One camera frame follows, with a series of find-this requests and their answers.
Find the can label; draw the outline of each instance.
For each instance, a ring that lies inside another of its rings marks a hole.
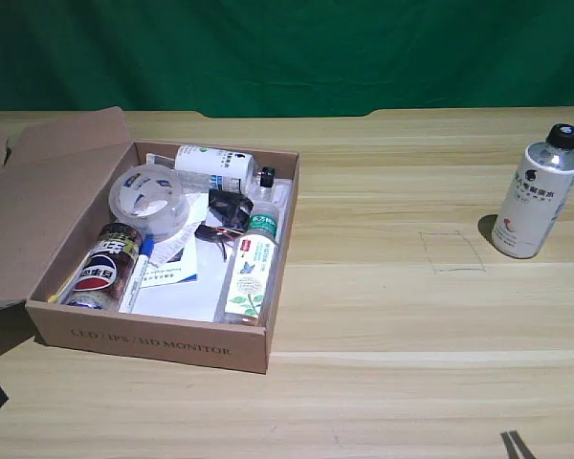
[[[117,266],[106,255],[94,255],[89,258],[78,277],[75,291],[99,290],[108,287],[117,278]]]
[[[117,311],[142,238],[127,225],[106,225],[98,236],[66,304]]]
[[[526,152],[497,216],[494,245],[517,258],[538,253],[573,185],[573,173],[540,166]]]
[[[259,317],[266,295],[275,243],[260,234],[245,236],[236,249],[226,313]]]

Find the blue marker cap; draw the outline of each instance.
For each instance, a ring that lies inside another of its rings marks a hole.
[[[155,241],[152,237],[147,237],[141,244],[141,255],[151,256],[151,253],[153,253],[153,247],[155,247]]]

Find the box lid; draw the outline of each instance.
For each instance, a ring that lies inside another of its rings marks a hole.
[[[0,309],[33,293],[130,144],[123,111],[114,107],[26,129],[3,166],[4,150]]]

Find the green backdrop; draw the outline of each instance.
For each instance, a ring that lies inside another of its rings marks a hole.
[[[574,0],[0,0],[0,110],[574,105]]]

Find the white spray can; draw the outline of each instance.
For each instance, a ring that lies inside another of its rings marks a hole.
[[[525,149],[492,231],[515,258],[536,255],[574,185],[574,126],[555,124],[546,142]]]
[[[174,168],[209,174],[209,188],[241,194],[248,194],[259,172],[253,155],[198,145],[181,145]]]

